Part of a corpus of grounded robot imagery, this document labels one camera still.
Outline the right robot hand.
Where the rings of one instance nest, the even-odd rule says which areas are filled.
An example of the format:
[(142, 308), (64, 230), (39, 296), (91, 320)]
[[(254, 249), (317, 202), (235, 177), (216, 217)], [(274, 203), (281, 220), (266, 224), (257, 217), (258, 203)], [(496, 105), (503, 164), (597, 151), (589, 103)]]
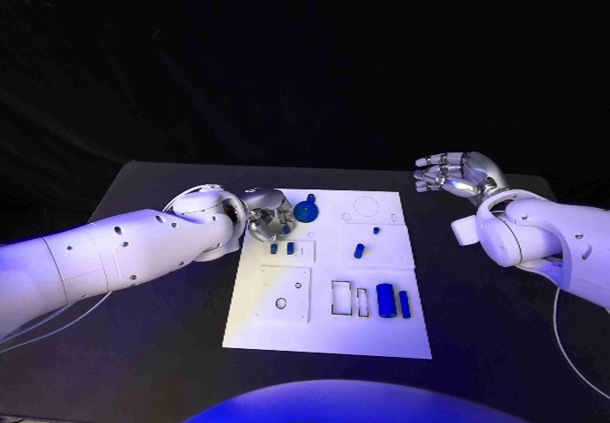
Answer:
[(480, 152), (444, 152), (416, 160), (416, 190), (443, 190), (467, 198), (475, 207), (509, 190), (496, 162)]

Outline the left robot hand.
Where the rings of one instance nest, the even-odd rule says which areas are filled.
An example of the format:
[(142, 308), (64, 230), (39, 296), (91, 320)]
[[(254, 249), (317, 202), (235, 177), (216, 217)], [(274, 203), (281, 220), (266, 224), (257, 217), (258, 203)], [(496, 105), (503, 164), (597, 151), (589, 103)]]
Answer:
[(241, 202), (248, 217), (248, 232), (263, 242), (280, 241), (296, 227), (294, 207), (279, 189), (247, 189)]

